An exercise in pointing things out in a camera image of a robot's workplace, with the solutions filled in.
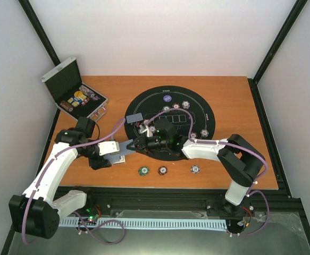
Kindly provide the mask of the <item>blue playing card deck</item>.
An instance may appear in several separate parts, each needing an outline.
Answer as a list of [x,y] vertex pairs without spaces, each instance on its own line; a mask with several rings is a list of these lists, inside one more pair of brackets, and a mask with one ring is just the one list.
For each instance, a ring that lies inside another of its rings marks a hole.
[[126,157],[127,155],[130,155],[130,154],[132,154],[132,153],[135,153],[134,151],[128,150],[128,149],[127,149],[127,145],[128,145],[130,142],[132,142],[132,140],[128,140],[128,141],[119,143],[120,152],[118,152],[117,154],[105,155],[104,158],[107,159],[111,164],[113,164],[113,163],[116,162],[121,156]]

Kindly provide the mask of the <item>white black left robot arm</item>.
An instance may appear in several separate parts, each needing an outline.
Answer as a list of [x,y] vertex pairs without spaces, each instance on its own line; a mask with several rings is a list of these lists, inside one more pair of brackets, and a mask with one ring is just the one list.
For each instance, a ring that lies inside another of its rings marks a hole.
[[57,200],[54,196],[64,174],[78,156],[88,158],[94,169],[111,166],[104,156],[118,152],[119,145],[106,137],[92,140],[95,126],[95,121],[80,117],[75,127],[61,130],[34,181],[22,195],[11,197],[9,210],[13,228],[21,233],[25,244],[30,244],[28,235],[50,239],[59,223],[77,209],[84,214],[94,210],[95,200],[84,191],[71,190]]

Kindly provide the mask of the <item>blue white poker chip stack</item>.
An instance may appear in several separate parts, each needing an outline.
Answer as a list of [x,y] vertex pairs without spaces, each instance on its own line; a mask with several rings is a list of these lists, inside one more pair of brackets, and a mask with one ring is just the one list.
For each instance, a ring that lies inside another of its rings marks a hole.
[[194,174],[199,173],[200,172],[200,167],[197,166],[197,165],[191,166],[191,172],[194,173]]

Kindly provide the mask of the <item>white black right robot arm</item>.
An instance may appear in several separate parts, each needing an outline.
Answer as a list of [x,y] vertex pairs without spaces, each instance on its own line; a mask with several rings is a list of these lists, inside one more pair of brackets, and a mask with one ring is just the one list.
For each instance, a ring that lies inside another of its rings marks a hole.
[[231,177],[224,197],[227,206],[241,205],[257,179],[267,171],[264,156],[238,134],[228,139],[201,140],[179,134],[165,118],[157,120],[154,126],[155,132],[152,132],[148,125],[141,125],[141,134],[127,145],[127,149],[149,157],[165,152],[174,160],[206,159],[220,162]]

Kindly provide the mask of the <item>green chip top mat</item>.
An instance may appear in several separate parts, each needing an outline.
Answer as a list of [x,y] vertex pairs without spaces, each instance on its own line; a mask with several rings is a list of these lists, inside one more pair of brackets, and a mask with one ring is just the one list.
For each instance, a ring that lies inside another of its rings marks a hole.
[[170,109],[169,106],[164,106],[164,107],[163,107],[163,111],[165,111],[165,112],[168,111],[169,109]]

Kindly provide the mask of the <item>purple round blind button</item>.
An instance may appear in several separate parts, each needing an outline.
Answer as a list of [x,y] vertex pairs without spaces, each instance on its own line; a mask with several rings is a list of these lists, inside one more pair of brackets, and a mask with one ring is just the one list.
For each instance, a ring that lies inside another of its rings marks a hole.
[[172,101],[172,97],[170,95],[163,96],[163,101],[169,103]]

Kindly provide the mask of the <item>green poker chip stack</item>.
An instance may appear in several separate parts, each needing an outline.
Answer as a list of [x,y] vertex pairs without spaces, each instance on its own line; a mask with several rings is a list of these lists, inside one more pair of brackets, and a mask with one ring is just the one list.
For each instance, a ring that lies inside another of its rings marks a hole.
[[140,169],[138,169],[138,174],[140,176],[145,176],[149,173],[149,168],[146,166],[142,166]]

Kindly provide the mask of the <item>red brown poker chip stack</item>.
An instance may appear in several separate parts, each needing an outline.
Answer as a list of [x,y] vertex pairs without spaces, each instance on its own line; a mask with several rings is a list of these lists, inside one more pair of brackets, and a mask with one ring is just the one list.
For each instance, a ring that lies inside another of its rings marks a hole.
[[161,166],[158,168],[158,174],[159,175],[165,175],[167,174],[167,168],[165,166]]

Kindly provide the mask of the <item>blue chip top mat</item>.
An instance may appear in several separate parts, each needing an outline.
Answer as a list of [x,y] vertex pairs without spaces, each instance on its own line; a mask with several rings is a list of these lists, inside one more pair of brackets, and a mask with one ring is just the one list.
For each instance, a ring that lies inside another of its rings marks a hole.
[[182,102],[182,107],[184,109],[189,109],[190,108],[190,102],[189,101],[183,101]]

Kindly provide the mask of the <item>dealt card mat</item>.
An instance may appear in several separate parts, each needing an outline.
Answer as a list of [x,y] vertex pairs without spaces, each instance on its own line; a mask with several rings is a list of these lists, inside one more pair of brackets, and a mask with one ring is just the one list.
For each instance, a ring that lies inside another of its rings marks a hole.
[[127,115],[125,117],[126,121],[128,124],[131,124],[131,123],[136,123],[136,122],[140,122],[142,121],[144,118],[143,118],[143,115],[142,113],[137,113],[137,114],[132,114],[132,115]]

